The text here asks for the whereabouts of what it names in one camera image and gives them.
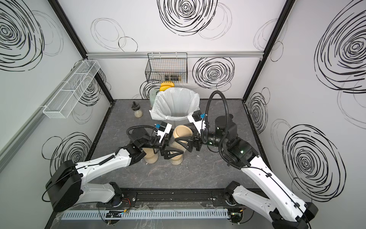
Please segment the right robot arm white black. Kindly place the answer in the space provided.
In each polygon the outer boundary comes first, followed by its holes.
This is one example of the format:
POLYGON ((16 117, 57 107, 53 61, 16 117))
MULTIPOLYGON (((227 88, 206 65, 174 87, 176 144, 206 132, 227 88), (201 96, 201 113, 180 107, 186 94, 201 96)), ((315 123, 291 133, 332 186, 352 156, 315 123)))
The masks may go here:
POLYGON ((248 175, 266 195, 263 197, 233 181, 225 189, 227 203, 249 207, 269 220, 275 229, 309 229, 310 221, 318 213, 316 205, 300 199, 279 180, 259 153, 238 136, 233 116, 217 117, 213 132, 209 131, 205 118, 200 111, 191 113, 190 123, 173 131, 175 142, 189 152, 199 151, 202 145, 217 147, 230 166, 248 175))

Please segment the glass rice jar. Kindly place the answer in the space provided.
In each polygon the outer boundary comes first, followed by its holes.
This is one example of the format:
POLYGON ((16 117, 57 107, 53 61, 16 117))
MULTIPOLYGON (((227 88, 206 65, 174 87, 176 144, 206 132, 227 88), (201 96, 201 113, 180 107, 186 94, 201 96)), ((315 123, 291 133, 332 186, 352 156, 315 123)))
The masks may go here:
POLYGON ((185 152, 186 148, 184 146, 187 145, 187 141, 180 140, 176 142, 175 139, 179 137, 191 137, 192 135, 193 131, 189 127, 179 125, 173 131, 173 136, 170 140, 169 146, 185 152))

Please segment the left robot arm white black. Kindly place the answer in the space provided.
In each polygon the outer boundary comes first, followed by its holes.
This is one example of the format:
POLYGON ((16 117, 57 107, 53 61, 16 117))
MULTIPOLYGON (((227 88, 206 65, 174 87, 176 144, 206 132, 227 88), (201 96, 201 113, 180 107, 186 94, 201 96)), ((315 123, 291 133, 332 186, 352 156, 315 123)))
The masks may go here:
POLYGON ((78 163, 67 160, 59 166, 45 186, 53 211, 63 212, 74 205, 91 202, 118 207, 125 198, 115 182, 92 184, 91 181, 138 163, 146 156, 146 149, 157 149, 165 159, 183 154, 182 150, 169 146, 173 135, 170 126, 134 126, 126 134, 130 143, 111 154, 78 163))

